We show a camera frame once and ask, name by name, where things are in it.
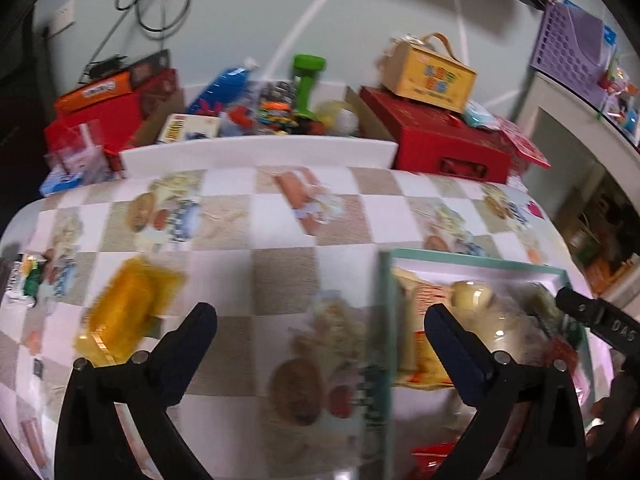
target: yellow snack package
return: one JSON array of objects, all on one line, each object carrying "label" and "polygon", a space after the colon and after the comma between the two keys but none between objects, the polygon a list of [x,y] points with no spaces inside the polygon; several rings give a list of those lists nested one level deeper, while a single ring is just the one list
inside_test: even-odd
[{"label": "yellow snack package", "polygon": [[393,267],[391,273],[402,286],[405,300],[402,306],[404,315],[399,316],[404,326],[399,323],[401,340],[396,385],[421,390],[452,386],[436,352],[424,335],[424,313],[431,305],[442,303],[452,311],[451,288],[426,282],[413,272],[397,267]]},{"label": "yellow snack package", "polygon": [[167,309],[184,281],[181,272],[152,264],[144,256],[123,262],[89,309],[76,350],[94,366],[126,362],[150,318]]}]

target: open teal box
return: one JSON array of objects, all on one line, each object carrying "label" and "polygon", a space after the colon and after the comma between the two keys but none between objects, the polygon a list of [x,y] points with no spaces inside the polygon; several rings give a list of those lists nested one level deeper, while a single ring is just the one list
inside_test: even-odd
[{"label": "open teal box", "polygon": [[[449,284],[459,280],[488,282],[499,293],[500,283],[539,282],[556,295],[564,286],[571,286],[564,269],[496,260],[468,254],[443,253],[420,249],[394,249],[382,254],[382,285],[386,310],[386,397],[385,397],[385,480],[403,478],[413,459],[409,451],[414,447],[438,443],[438,431],[443,424],[443,408],[450,401],[452,388],[423,391],[393,388],[398,364],[397,311],[400,290],[391,267],[415,272],[418,277],[433,283]],[[567,318],[580,335],[577,352],[591,384],[583,414],[593,404],[593,367],[584,327]]]}]

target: white line on wall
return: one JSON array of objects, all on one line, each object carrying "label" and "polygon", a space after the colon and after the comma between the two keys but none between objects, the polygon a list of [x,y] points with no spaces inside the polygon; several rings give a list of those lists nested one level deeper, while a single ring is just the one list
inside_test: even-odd
[{"label": "white line on wall", "polygon": [[282,42],[278,45],[276,51],[273,53],[273,57],[265,65],[264,70],[260,74],[260,79],[268,80],[273,79],[274,72],[282,62],[282,59],[289,53],[291,46],[296,42],[305,29],[311,23],[329,0],[313,0],[311,4],[306,8],[305,12],[298,18],[296,23],[293,24],[289,33],[284,37]]},{"label": "white line on wall", "polygon": [[456,9],[456,21],[458,22],[458,33],[460,35],[460,48],[462,52],[462,62],[469,64],[469,46],[466,42],[465,19],[462,16],[462,4],[460,0],[453,0],[453,6]]},{"label": "white line on wall", "polygon": [[495,105],[499,105],[509,99],[516,98],[522,93],[522,88],[516,88],[515,90],[509,90],[502,95],[498,95],[498,97],[494,97],[493,99],[489,99],[488,101],[482,103],[482,106],[485,108],[490,108]]}]

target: red box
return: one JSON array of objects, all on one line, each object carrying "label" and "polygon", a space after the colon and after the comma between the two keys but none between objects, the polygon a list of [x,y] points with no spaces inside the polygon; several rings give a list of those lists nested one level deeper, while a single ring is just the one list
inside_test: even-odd
[{"label": "red box", "polygon": [[65,146],[67,128],[90,121],[100,121],[104,151],[115,155],[123,150],[136,130],[158,106],[178,88],[174,68],[165,70],[133,92],[59,116],[44,129],[49,151]]},{"label": "red box", "polygon": [[398,143],[396,170],[507,182],[511,155],[495,132],[471,128],[448,110],[385,90],[362,87],[360,97]]}]

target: black cable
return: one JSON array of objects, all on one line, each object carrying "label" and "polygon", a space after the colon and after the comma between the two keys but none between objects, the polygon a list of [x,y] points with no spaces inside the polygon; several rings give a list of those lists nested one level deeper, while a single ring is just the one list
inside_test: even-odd
[{"label": "black cable", "polygon": [[86,72],[88,70],[89,65],[91,65],[95,61],[95,59],[98,57],[98,54],[101,53],[101,51],[103,50],[104,46],[111,39],[111,37],[113,36],[113,33],[117,30],[117,28],[120,26],[120,24],[123,22],[123,20],[127,17],[129,12],[131,11],[131,9],[134,10],[134,13],[136,15],[136,21],[138,22],[138,25],[142,29],[146,30],[147,32],[151,32],[151,33],[160,33],[160,34],[162,34],[161,40],[164,40],[164,36],[165,36],[165,34],[167,32],[172,31],[172,29],[174,29],[175,27],[178,27],[182,23],[182,20],[186,17],[186,15],[189,12],[189,9],[191,7],[191,0],[184,0],[184,4],[182,5],[182,8],[180,9],[180,12],[178,13],[176,18],[171,23],[169,23],[167,25],[162,23],[161,27],[155,28],[155,27],[151,27],[151,26],[147,25],[142,20],[142,11],[140,9],[140,5],[141,5],[142,1],[143,0],[132,0],[128,5],[123,6],[121,4],[120,0],[114,0],[113,5],[114,5],[115,9],[119,10],[120,12],[122,12],[122,14],[116,20],[116,22],[113,24],[113,27],[110,28],[110,30],[108,31],[107,35],[100,42],[100,45],[98,46],[98,48],[96,48],[95,52],[91,56],[91,59],[87,62],[87,64],[82,69],[82,75],[80,76],[80,79],[78,80],[78,84],[82,83],[82,81],[84,79],[84,76],[86,75]]}]

